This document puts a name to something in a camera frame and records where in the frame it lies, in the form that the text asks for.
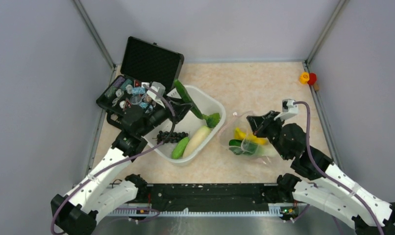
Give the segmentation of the clear zip top bag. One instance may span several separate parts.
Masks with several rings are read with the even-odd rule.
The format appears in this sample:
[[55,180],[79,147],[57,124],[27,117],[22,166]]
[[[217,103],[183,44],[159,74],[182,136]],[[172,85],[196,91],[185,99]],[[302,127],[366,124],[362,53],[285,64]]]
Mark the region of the clear zip top bag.
[[248,121],[246,120],[247,116],[252,116],[254,115],[254,111],[246,111],[244,113],[237,113],[234,112],[232,119],[226,123],[221,129],[220,131],[217,133],[217,140],[220,143],[220,145],[226,149],[230,154],[232,154],[234,157],[238,157],[241,159],[245,159],[251,162],[255,162],[255,163],[260,163],[260,164],[270,164],[273,160],[273,158],[278,158],[277,157],[266,157],[266,156],[245,156],[245,155],[234,155],[229,149],[228,149],[228,143],[230,140],[234,139],[234,129],[235,128],[240,128],[243,132],[246,132],[247,134],[252,133],[251,131],[251,127],[248,123]]

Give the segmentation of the green bok choy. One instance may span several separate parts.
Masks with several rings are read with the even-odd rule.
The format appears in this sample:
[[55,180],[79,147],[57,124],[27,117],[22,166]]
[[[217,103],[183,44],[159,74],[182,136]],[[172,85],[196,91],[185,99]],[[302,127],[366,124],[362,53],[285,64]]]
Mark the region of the green bok choy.
[[232,139],[228,149],[234,155],[277,157],[278,152],[270,145],[261,145],[247,140]]

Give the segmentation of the black grape bunch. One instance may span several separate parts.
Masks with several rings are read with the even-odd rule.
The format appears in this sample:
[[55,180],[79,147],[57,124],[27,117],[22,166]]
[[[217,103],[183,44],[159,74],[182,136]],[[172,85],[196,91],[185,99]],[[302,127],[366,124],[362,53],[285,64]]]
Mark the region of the black grape bunch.
[[188,137],[189,134],[186,132],[172,132],[170,134],[169,131],[159,131],[156,135],[155,140],[157,143],[164,142],[164,143],[178,143],[182,139]]

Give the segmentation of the green leaf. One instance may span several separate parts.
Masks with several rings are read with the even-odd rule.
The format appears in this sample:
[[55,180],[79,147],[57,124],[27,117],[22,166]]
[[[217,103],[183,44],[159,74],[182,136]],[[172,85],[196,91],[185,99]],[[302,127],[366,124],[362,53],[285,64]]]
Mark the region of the green leaf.
[[219,113],[213,113],[210,115],[203,115],[204,120],[206,121],[206,125],[208,128],[215,128],[221,119],[221,115]]

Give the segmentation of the light green small cucumber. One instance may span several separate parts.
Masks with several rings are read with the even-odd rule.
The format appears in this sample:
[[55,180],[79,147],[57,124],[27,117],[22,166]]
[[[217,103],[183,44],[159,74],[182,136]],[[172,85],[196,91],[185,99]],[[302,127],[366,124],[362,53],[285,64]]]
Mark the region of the light green small cucumber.
[[171,158],[175,159],[175,160],[182,158],[182,156],[184,154],[184,151],[185,151],[189,141],[190,141],[189,137],[184,137],[183,139],[181,139],[177,143],[177,145],[174,148],[174,150],[172,151]]

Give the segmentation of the long dark green cucumber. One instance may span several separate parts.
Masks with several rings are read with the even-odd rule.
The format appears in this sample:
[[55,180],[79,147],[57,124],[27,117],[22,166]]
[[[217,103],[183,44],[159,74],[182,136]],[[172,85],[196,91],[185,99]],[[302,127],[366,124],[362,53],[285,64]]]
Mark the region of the long dark green cucumber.
[[184,102],[190,103],[192,105],[192,107],[191,107],[192,113],[198,119],[204,119],[203,118],[203,113],[197,107],[196,103],[193,101],[193,99],[189,95],[189,93],[188,93],[187,89],[185,88],[185,86],[178,79],[174,80],[173,84],[174,84],[174,87],[175,87],[176,91],[178,92],[179,96],[181,97],[181,99]]

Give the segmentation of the white plastic basket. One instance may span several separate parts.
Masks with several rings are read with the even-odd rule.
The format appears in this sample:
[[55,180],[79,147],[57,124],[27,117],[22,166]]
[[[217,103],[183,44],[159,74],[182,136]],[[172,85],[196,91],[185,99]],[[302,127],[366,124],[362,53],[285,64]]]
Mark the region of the white plastic basket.
[[[204,149],[204,147],[208,145],[210,140],[221,129],[226,120],[225,107],[219,101],[195,86],[185,85],[184,87],[202,113],[206,115],[218,113],[220,114],[220,121],[211,130],[211,133],[189,156],[182,157],[177,160],[172,159],[172,152],[175,148],[174,143],[165,143],[161,147],[154,150],[161,158],[176,166],[184,166],[192,162],[192,160]],[[201,126],[205,124],[206,121],[198,119],[191,111],[189,111],[183,120],[175,125],[174,130],[176,132],[187,132],[190,136],[192,136]]]

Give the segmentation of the white radish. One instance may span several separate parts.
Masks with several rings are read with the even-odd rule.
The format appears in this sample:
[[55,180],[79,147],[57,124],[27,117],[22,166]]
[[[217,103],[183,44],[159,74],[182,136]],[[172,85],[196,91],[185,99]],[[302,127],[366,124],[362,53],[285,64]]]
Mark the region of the white radish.
[[211,129],[209,127],[201,126],[190,138],[182,157],[186,158],[191,155],[209,136],[210,133]]

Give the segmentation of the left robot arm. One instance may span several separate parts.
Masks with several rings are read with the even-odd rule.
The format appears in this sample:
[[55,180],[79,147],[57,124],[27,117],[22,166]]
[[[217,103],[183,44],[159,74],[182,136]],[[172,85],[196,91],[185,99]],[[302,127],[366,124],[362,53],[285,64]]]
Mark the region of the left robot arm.
[[120,134],[100,163],[73,189],[51,200],[51,234],[58,234],[58,227],[62,235],[91,235],[98,223],[124,202],[144,201],[147,189],[140,184],[123,181],[113,189],[107,187],[135,159],[161,146],[159,143],[145,150],[148,133],[167,120],[172,122],[173,132],[181,119],[171,102],[150,113],[139,105],[129,107],[118,124]]

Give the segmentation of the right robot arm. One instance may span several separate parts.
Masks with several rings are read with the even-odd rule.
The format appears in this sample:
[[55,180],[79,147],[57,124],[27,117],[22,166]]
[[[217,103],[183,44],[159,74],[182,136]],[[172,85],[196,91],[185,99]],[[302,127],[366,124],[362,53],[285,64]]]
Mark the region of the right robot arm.
[[386,202],[347,176],[334,161],[310,145],[309,129],[285,124],[286,113],[247,116],[254,136],[267,138],[295,174],[279,176],[277,196],[307,203],[339,219],[358,235],[394,235],[395,202]]

